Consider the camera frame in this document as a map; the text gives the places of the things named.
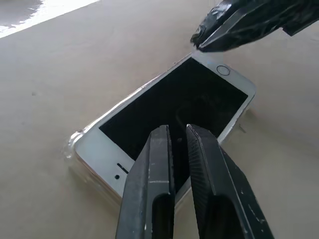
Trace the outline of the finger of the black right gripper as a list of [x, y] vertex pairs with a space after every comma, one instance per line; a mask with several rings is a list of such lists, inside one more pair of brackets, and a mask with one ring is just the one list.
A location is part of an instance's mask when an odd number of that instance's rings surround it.
[[199, 48], [214, 31], [216, 31], [237, 10], [246, 6], [248, 0], [223, 0], [213, 7], [201, 22], [196, 32], [192, 35], [190, 42]]
[[282, 29], [294, 36], [319, 19], [317, 0], [249, 0], [199, 46], [201, 52], [225, 52]]

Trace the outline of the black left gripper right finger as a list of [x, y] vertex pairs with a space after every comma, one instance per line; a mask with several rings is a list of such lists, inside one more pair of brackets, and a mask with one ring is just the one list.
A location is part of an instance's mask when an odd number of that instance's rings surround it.
[[274, 236], [241, 169], [207, 129], [186, 127], [189, 171], [201, 239]]

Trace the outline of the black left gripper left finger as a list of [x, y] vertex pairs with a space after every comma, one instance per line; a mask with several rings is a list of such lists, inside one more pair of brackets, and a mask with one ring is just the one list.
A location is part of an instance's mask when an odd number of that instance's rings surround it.
[[116, 230], [118, 239], [171, 239], [175, 215], [169, 128], [154, 129], [128, 173]]

